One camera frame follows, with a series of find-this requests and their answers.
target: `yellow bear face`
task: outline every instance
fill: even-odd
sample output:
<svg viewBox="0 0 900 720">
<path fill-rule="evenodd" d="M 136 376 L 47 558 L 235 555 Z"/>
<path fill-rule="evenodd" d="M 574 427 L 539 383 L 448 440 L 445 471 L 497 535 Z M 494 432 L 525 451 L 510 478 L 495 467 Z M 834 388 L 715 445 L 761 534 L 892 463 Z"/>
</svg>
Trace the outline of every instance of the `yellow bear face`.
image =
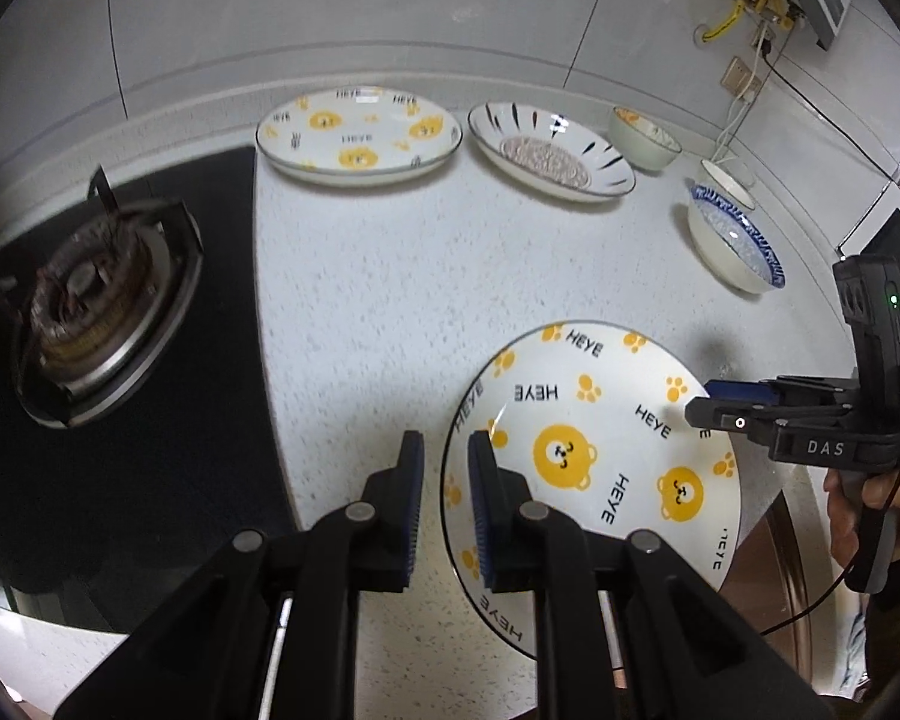
<svg viewBox="0 0 900 720">
<path fill-rule="evenodd" d="M 703 483 L 700 477 L 684 466 L 667 471 L 656 480 L 656 489 L 663 498 L 660 514 L 664 519 L 687 522 L 700 512 L 703 505 Z"/>
<path fill-rule="evenodd" d="M 317 111 L 310 117 L 313 129 L 333 129 L 343 124 L 343 118 L 333 111 Z"/>
<path fill-rule="evenodd" d="M 536 472 L 555 488 L 590 487 L 590 467 L 597 461 L 597 448 L 577 428 L 550 425 L 533 442 Z"/>
<path fill-rule="evenodd" d="M 410 128 L 410 138 L 417 138 L 418 140 L 436 138 L 442 129 L 442 116 L 427 116 L 424 119 L 420 119 L 419 122 Z"/>
<path fill-rule="evenodd" d="M 348 170 L 366 170 L 377 164 L 377 155 L 366 146 L 345 148 L 338 157 L 340 164 Z"/>
</svg>

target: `plate with black stripe pattern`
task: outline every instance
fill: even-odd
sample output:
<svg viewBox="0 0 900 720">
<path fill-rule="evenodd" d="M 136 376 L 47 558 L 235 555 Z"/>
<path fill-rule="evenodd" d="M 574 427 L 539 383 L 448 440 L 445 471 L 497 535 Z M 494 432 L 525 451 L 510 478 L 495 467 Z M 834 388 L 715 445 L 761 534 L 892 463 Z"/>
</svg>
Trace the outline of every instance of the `plate with black stripe pattern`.
<svg viewBox="0 0 900 720">
<path fill-rule="evenodd" d="M 634 189 L 634 170 L 606 138 L 533 105 L 483 103 L 466 118 L 494 165 L 545 194 L 604 202 Z"/>
</svg>

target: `black glass stovetop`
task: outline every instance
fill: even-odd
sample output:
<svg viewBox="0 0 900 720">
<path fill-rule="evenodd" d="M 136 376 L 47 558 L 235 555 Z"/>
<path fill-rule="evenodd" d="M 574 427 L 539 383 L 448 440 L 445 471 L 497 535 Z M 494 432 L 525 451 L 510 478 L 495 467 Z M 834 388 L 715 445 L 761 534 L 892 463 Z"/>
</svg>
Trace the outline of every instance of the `black glass stovetop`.
<svg viewBox="0 0 900 720">
<path fill-rule="evenodd" d="M 10 381 L 0 314 L 0 604 L 129 632 L 234 533 L 293 530 L 266 402 L 253 260 L 252 148 L 117 187 L 176 196 L 204 246 L 193 302 L 145 384 L 92 423 L 38 425 Z M 67 209 L 0 250 L 0 277 L 34 282 L 63 239 L 101 213 Z"/>
</svg>

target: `blue bowl rim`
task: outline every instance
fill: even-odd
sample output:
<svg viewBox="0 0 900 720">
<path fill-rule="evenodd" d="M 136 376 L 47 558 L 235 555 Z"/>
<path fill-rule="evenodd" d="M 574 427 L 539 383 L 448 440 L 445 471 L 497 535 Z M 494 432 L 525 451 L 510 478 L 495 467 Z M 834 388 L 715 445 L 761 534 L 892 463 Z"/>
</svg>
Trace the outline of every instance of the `blue bowl rim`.
<svg viewBox="0 0 900 720">
<path fill-rule="evenodd" d="M 763 256 L 764 261 L 767 263 L 767 266 L 770 268 L 770 285 L 772 287 L 781 289 L 787 283 L 786 276 L 783 274 L 783 265 L 780 265 L 780 261 L 773 251 L 770 242 L 763 237 L 763 234 L 754 226 L 754 223 L 746 218 L 743 211 L 737 208 L 734 203 L 730 202 L 730 200 L 718 191 L 710 189 L 710 187 L 705 187 L 703 184 L 695 184 L 693 189 L 690 190 L 690 194 L 692 194 L 694 200 L 709 203 L 715 208 L 720 209 L 746 231 L 746 234 L 748 234 L 754 242 L 754 245 L 756 245 L 760 254 Z"/>
</svg>

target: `gas stove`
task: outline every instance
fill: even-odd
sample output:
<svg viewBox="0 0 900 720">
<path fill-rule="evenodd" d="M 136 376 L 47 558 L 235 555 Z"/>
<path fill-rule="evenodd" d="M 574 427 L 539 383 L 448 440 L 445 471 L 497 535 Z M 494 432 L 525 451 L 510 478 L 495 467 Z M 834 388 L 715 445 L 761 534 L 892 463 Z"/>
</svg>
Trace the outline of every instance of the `gas stove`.
<svg viewBox="0 0 900 720">
<path fill-rule="evenodd" d="M 233 533 L 293 531 L 254 299 L 252 148 L 0 250 L 0 605 L 129 632 Z"/>
</svg>

